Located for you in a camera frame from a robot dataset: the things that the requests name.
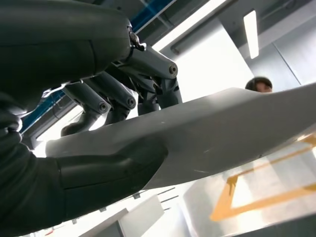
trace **dark hair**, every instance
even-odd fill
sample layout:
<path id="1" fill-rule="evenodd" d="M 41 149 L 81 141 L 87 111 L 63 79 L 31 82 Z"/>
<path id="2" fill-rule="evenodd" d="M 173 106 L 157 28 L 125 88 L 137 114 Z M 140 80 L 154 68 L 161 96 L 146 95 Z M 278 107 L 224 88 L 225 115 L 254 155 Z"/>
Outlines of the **dark hair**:
<path id="1" fill-rule="evenodd" d="M 256 84 L 258 83 L 263 83 L 272 89 L 272 83 L 269 79 L 265 77 L 255 77 L 253 79 L 251 79 L 248 83 L 247 83 L 245 89 L 257 91 Z"/>

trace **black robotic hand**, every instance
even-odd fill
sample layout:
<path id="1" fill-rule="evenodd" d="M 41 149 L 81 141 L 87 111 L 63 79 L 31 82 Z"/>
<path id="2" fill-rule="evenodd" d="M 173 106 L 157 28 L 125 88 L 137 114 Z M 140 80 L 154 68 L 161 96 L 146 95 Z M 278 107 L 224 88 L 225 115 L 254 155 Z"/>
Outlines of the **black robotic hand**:
<path id="1" fill-rule="evenodd" d="M 0 1 L 0 90 L 25 114 L 42 93 L 91 78 L 130 52 L 130 21 L 122 13 L 60 0 Z"/>
<path id="2" fill-rule="evenodd" d="M 0 236 L 19 236 L 90 213 L 143 188 L 167 157 L 139 141 L 112 156 L 36 158 L 19 116 L 44 91 L 91 78 L 130 52 L 121 13 L 60 0 L 0 1 Z"/>
<path id="3" fill-rule="evenodd" d="M 98 210 L 146 185 L 167 156 L 158 139 L 112 156 L 36 158 L 20 119 L 0 109 L 0 236 L 20 236 Z"/>

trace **metal screw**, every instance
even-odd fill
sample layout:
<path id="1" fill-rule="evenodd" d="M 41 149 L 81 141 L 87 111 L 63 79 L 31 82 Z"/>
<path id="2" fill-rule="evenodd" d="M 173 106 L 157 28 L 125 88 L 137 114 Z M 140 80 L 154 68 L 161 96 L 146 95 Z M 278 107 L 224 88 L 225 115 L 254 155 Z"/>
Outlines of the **metal screw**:
<path id="1" fill-rule="evenodd" d="M 176 74 L 178 72 L 178 69 L 176 68 L 176 65 L 171 65 L 169 68 L 169 71 L 170 71 L 170 74 L 173 75 L 173 74 Z"/>
<path id="2" fill-rule="evenodd" d="M 127 103 L 131 109 L 133 109 L 136 106 L 136 101 L 135 101 L 135 98 L 133 97 L 128 98 Z"/>
<path id="3" fill-rule="evenodd" d="M 99 110 L 101 113 L 105 113 L 108 110 L 108 106 L 105 102 L 100 102 L 99 103 Z"/>

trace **ceiling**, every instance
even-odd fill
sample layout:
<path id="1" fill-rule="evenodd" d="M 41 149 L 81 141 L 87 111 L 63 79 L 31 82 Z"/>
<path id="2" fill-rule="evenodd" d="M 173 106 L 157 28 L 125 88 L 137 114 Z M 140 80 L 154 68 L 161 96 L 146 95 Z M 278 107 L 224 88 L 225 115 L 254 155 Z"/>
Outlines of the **ceiling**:
<path id="1" fill-rule="evenodd" d="M 152 45 L 184 21 L 208 0 L 79 0 L 87 3 L 111 7 L 124 12 L 136 29 L 142 42 Z M 311 0 L 228 0 L 220 11 L 212 16 L 218 17 L 237 47 L 246 43 L 243 17 L 251 9 L 255 9 L 258 18 L 259 33 L 302 6 Z M 154 17 L 157 12 L 161 14 Z M 23 139 L 31 149 L 32 141 L 63 114 L 74 107 L 69 98 L 63 98 L 57 105 L 54 103 L 50 110 L 32 124 L 25 132 Z"/>

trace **white panel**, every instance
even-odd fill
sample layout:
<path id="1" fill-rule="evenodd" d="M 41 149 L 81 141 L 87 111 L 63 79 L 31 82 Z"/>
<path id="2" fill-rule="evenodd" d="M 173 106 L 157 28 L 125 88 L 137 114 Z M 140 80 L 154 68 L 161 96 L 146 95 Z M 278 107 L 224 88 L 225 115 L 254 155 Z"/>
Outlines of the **white panel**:
<path id="1" fill-rule="evenodd" d="M 158 196 L 152 196 L 119 221 L 125 237 L 141 237 L 164 214 Z"/>
<path id="2" fill-rule="evenodd" d="M 273 91 L 281 91 L 299 86 L 282 57 L 270 44 L 260 50 L 258 57 L 246 59 L 255 76 L 264 76 L 273 84 Z"/>
<path id="3" fill-rule="evenodd" d="M 316 81 L 316 17 L 277 40 L 275 45 L 302 84 Z"/>
<path id="4" fill-rule="evenodd" d="M 244 88 L 252 72 L 218 20 L 209 34 L 176 60 L 183 102 L 229 87 Z"/>

